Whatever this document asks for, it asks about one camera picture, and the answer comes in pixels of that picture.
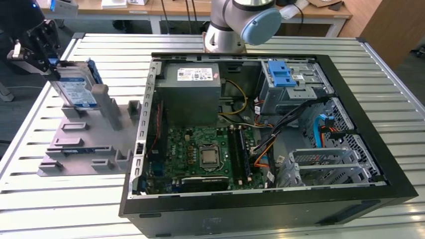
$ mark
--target blue plastic clip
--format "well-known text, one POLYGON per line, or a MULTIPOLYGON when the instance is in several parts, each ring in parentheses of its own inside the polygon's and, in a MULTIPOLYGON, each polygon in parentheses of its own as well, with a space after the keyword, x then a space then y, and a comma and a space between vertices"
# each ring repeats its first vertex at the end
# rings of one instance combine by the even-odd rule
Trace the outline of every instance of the blue plastic clip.
POLYGON ((274 81, 274 87, 293 87, 297 85, 290 77, 290 69, 284 61, 269 61, 268 70, 274 81))

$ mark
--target yellow wire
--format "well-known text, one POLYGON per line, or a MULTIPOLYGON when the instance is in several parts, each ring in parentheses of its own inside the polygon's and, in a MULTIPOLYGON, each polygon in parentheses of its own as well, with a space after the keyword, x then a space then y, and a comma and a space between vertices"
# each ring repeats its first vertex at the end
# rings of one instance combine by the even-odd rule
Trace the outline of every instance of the yellow wire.
POLYGON ((237 85, 233 81, 230 81, 230 80, 225 80, 225 81, 230 82, 232 85, 234 85, 234 87, 238 89, 238 91, 240 91, 241 94, 244 95, 244 106, 241 107, 240 110, 237 110, 237 111, 234 111, 234 112, 218 113, 218 115, 221 115, 221 116, 222 116, 222 115, 225 115, 225 116, 226 116, 226 115, 234 115, 234 114, 242 112, 242 111, 245 110, 245 108, 246 108, 246 105, 248 105, 248 98, 246 98, 245 92, 244 92, 244 90, 241 89, 241 87, 238 87, 238 85, 237 85))

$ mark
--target cardboard box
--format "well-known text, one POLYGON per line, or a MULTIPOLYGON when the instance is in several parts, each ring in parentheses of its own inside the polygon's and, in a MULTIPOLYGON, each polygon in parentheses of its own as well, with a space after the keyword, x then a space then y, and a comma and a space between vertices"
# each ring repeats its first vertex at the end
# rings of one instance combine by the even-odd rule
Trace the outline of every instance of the cardboard box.
POLYGON ((308 0, 310 4, 313 4, 317 7, 329 6, 332 4, 336 4, 341 0, 330 0, 330 1, 321 1, 321 0, 308 0))

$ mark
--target power supply label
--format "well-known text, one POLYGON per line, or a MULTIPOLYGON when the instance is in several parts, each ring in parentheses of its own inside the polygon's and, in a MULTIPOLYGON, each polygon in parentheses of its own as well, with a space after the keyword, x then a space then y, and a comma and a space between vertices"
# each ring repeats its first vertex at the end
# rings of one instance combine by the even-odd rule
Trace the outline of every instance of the power supply label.
POLYGON ((177 81, 212 81, 212 68, 180 68, 177 72, 177 81))
POLYGON ((64 77, 58 80, 60 88, 68 100, 76 107, 90 108, 97 106, 90 91, 85 88, 86 82, 78 77, 64 77))

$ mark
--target aluminum work table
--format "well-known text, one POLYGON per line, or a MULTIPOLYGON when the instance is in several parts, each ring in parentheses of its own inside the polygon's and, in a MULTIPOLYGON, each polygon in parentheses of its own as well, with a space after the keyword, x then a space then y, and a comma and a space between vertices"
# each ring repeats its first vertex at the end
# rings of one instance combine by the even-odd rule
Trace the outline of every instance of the aluminum work table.
MULTIPOLYGON (((419 194, 345 225, 221 234, 200 238, 423 238, 425 109, 367 44, 353 38, 276 37, 250 53, 326 54, 419 194)), ((201 52, 200 36, 85 34, 62 59, 90 57, 118 104, 141 100, 152 52, 201 52)), ((62 117, 46 84, 0 161, 1 238, 145 238, 118 218, 124 175, 38 177, 37 166, 62 117)))

